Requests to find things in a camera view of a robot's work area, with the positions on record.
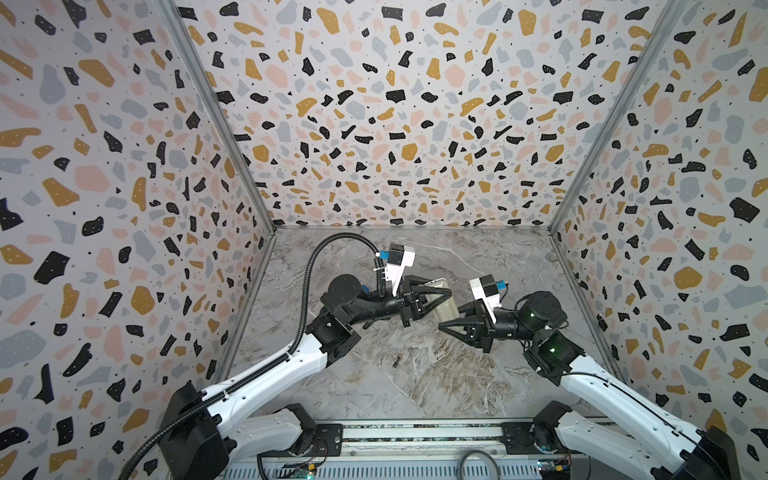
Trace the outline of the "white remote control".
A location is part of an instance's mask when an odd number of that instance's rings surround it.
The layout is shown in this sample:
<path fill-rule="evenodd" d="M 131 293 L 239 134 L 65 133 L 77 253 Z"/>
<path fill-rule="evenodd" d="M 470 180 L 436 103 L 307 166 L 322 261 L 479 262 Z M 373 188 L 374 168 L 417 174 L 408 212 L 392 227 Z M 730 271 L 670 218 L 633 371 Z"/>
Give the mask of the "white remote control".
<path fill-rule="evenodd" d="M 439 323 L 454 320 L 460 316 L 458 307 L 448 281 L 447 289 L 443 290 L 440 294 L 427 294 L 428 305 L 433 307 L 432 312 L 435 314 Z"/>

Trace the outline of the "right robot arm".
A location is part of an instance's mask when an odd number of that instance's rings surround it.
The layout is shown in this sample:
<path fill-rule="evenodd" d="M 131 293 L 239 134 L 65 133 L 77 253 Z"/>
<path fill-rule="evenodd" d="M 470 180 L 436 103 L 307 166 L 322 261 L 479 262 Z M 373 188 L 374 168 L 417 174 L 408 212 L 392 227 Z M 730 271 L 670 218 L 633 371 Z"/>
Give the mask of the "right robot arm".
<path fill-rule="evenodd" d="M 577 451 L 632 479 L 738 479 L 734 441 L 722 429 L 700 429 L 644 398 L 561 331 L 567 316 L 548 291 L 522 297 L 515 308 L 497 295 L 461 306 L 441 332 L 489 352 L 494 341 L 515 340 L 534 372 L 578 396 L 618 425 L 597 424 L 558 401 L 533 419 L 531 435 L 543 453 Z"/>

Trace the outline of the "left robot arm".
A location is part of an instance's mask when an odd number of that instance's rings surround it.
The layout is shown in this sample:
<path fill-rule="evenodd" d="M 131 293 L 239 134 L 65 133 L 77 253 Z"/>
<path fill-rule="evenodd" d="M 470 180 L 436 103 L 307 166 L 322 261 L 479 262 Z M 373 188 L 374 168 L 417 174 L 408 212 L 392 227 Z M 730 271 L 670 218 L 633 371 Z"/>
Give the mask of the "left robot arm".
<path fill-rule="evenodd" d="M 172 396 L 159 440 L 174 479 L 214 479 L 237 455 L 305 452 L 317 429 L 298 404 L 244 421 L 299 381 L 342 359 L 359 342 L 354 325 L 400 316 L 408 325 L 448 301 L 452 292 L 417 276 L 407 276 L 401 291 L 366 290 L 351 274 L 334 278 L 321 297 L 320 313 L 303 330 L 298 346 L 286 346 L 248 370 L 204 389 L 186 383 Z"/>

